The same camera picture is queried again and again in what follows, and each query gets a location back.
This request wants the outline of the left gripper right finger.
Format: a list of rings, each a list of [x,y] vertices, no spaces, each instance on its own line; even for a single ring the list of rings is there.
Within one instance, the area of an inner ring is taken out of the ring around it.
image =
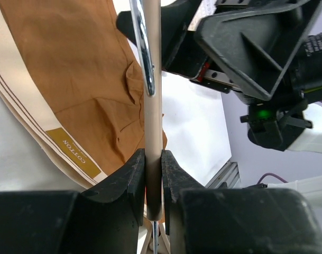
[[[172,253],[322,253],[321,227],[295,190],[209,189],[169,150],[161,168]]]

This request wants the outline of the brown cotton underwear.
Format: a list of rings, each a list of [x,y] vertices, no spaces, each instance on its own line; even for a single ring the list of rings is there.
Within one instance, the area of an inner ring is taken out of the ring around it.
[[[144,147],[128,1],[0,1],[0,191],[88,189]]]

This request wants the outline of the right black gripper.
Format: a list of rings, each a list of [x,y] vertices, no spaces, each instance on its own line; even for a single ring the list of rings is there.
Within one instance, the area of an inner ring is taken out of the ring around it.
[[[162,69],[247,105],[240,120],[260,147],[288,150],[314,127],[322,101],[322,33],[310,30],[322,1],[217,1],[194,31],[200,1],[161,7]]]

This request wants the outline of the beige clip hanger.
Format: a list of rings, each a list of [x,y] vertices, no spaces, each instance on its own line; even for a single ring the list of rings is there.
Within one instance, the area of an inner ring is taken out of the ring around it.
[[[130,1],[133,29],[144,79],[144,137],[147,218],[152,222],[153,252],[158,252],[162,219],[161,2]]]

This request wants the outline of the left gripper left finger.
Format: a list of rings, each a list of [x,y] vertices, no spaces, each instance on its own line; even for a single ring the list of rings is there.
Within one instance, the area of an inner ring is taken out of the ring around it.
[[[84,192],[0,192],[0,253],[136,253],[145,152]]]

